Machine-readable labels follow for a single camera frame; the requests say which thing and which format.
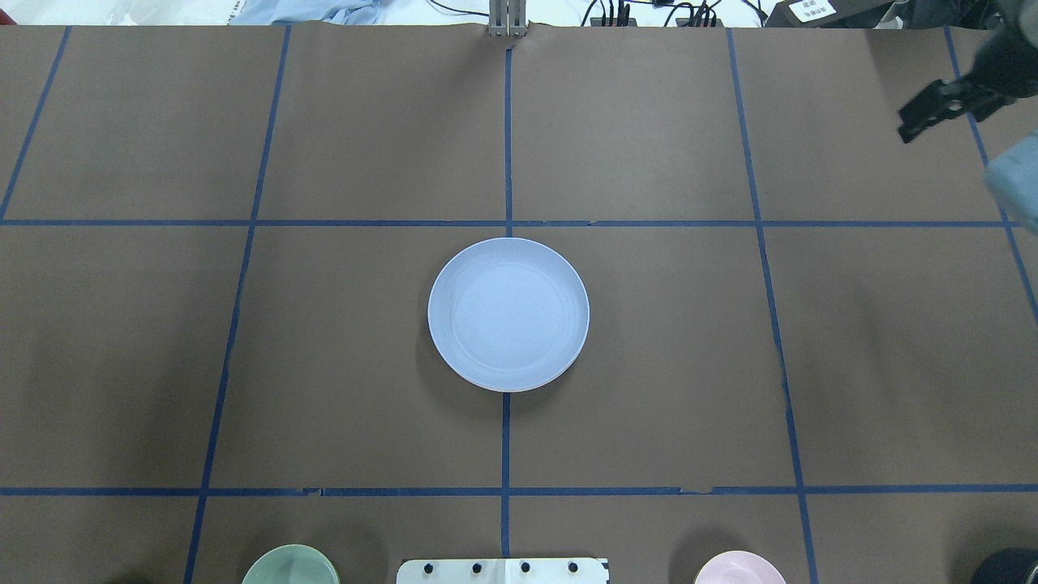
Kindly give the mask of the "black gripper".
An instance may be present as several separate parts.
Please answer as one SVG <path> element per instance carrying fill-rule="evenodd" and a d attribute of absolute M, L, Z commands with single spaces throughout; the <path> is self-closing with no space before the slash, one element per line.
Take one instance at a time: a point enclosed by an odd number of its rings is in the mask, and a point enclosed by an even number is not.
<path fill-rule="evenodd" d="M 1005 24 L 976 52 L 972 68 L 956 81 L 937 79 L 899 110 L 899 137 L 916 137 L 965 114 L 994 114 L 1037 93 L 1037 49 L 1030 33 Z"/>

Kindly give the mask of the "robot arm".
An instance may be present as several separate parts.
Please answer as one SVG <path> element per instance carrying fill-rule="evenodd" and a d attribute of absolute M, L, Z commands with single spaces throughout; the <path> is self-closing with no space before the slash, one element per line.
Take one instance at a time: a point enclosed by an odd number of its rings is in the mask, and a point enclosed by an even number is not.
<path fill-rule="evenodd" d="M 969 114 L 976 122 L 1037 92 L 1037 7 L 1034 1 L 998 1 L 1002 21 L 976 51 L 971 69 L 924 86 L 899 110 L 905 144 L 924 130 Z M 984 182 L 998 206 L 1036 232 L 1037 137 L 1031 132 L 985 166 Z"/>

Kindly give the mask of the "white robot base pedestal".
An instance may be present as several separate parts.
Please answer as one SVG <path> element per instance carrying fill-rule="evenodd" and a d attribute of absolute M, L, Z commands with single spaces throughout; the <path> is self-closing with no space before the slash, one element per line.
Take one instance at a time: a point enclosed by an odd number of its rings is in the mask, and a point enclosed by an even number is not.
<path fill-rule="evenodd" d="M 413 559 L 397 583 L 609 583 L 608 561 L 593 557 Z"/>

